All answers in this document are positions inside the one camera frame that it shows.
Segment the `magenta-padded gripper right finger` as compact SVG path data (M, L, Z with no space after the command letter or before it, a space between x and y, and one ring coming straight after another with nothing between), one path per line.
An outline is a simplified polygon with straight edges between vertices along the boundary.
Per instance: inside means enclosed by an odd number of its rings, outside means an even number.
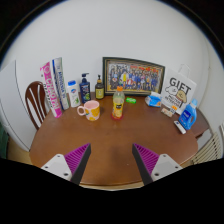
M182 169L168 154L158 155L154 151L136 143L132 145L132 154L144 185Z

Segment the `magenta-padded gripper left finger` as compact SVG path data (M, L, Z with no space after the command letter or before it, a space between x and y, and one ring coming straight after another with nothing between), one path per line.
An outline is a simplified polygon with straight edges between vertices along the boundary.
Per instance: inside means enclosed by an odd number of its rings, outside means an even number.
M66 155L56 154L42 166L42 169L79 185L90 154L91 144L87 143Z

